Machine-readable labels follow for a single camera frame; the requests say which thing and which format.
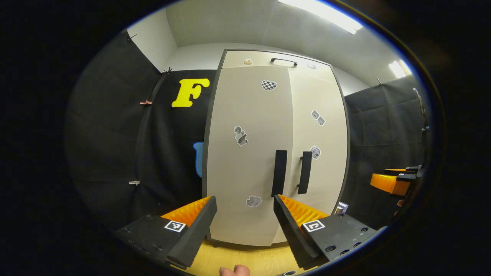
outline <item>drawer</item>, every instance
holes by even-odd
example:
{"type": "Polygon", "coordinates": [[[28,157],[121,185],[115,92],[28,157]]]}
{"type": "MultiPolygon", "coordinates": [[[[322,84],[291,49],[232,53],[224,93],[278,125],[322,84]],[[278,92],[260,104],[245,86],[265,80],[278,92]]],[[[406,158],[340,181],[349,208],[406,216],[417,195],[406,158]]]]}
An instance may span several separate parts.
{"type": "Polygon", "coordinates": [[[222,68],[251,66],[281,66],[288,68],[289,71],[302,72],[303,74],[330,83],[336,83],[336,79],[329,65],[297,55],[278,54],[266,51],[227,51],[222,68]],[[252,63],[245,65],[244,62],[246,59],[250,59],[252,63]]]}

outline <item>finger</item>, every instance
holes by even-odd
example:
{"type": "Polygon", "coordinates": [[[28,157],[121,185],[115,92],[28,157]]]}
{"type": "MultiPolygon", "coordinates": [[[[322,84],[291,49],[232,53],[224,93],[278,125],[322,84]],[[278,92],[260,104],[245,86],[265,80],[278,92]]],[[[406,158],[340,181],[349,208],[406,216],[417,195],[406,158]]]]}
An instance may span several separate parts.
{"type": "Polygon", "coordinates": [[[220,276],[237,276],[237,275],[228,268],[220,267],[220,276]]]}
{"type": "Polygon", "coordinates": [[[249,276],[249,268],[245,265],[236,265],[234,267],[234,272],[237,276],[249,276]]]}

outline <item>drawer handle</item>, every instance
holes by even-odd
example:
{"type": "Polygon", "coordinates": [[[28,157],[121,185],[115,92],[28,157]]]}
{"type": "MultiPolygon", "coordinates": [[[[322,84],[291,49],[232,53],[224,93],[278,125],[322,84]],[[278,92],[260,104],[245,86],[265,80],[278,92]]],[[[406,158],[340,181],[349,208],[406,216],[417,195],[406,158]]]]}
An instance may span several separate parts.
{"type": "Polygon", "coordinates": [[[291,61],[291,60],[287,60],[287,59],[282,59],[282,58],[276,58],[276,57],[273,57],[271,59],[271,62],[274,62],[275,60],[284,60],[284,61],[293,62],[293,66],[297,66],[298,65],[298,63],[296,63],[295,61],[291,61]]]}
{"type": "Polygon", "coordinates": [[[274,159],[273,188],[271,189],[271,197],[283,193],[283,187],[285,186],[287,155],[288,152],[286,150],[276,151],[276,157],[274,159]]]}
{"type": "Polygon", "coordinates": [[[312,165],[312,152],[304,151],[302,157],[302,169],[300,171],[300,184],[297,185],[299,188],[297,194],[307,193],[308,181],[310,179],[310,167],[312,165]]]}

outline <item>white wall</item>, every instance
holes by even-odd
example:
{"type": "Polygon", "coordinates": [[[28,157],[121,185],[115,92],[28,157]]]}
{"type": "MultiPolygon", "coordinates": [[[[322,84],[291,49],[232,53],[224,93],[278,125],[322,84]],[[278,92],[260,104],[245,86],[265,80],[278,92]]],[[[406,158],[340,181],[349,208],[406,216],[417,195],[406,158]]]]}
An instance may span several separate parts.
{"type": "Polygon", "coordinates": [[[366,89],[369,86],[360,81],[359,79],[353,77],[349,73],[337,68],[332,67],[334,71],[334,75],[339,82],[339,86],[341,86],[341,90],[343,90],[343,95],[348,96],[360,90],[366,89]]]}
{"type": "Polygon", "coordinates": [[[177,49],[165,9],[158,10],[127,28],[133,42],[151,63],[163,72],[167,59],[177,49]]]}
{"type": "MultiPolygon", "coordinates": [[[[179,70],[196,70],[196,69],[218,69],[221,55],[225,49],[257,49],[257,50],[273,50],[286,52],[291,54],[302,55],[281,48],[269,47],[257,44],[246,43],[209,43],[197,44],[185,47],[179,47],[172,56],[165,62],[166,68],[169,66],[173,71],[179,70]]],[[[345,71],[334,67],[334,73],[339,81],[343,94],[349,95],[365,88],[368,85],[364,84],[359,79],[346,73],[345,71]]]]}

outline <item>white cabinet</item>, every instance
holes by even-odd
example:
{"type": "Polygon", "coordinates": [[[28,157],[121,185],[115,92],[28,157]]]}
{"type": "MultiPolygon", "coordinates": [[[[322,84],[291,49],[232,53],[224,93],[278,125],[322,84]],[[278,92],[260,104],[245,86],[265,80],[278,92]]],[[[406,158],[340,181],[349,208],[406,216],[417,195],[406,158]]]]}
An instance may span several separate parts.
{"type": "Polygon", "coordinates": [[[287,151],[282,194],[331,214],[348,156],[341,92],[329,65],[301,56],[228,50],[221,64],[203,153],[203,196],[214,195],[218,208],[210,238],[284,242],[271,197],[276,150],[287,151]],[[320,155],[307,193],[297,194],[300,157],[313,146],[320,155]]]}

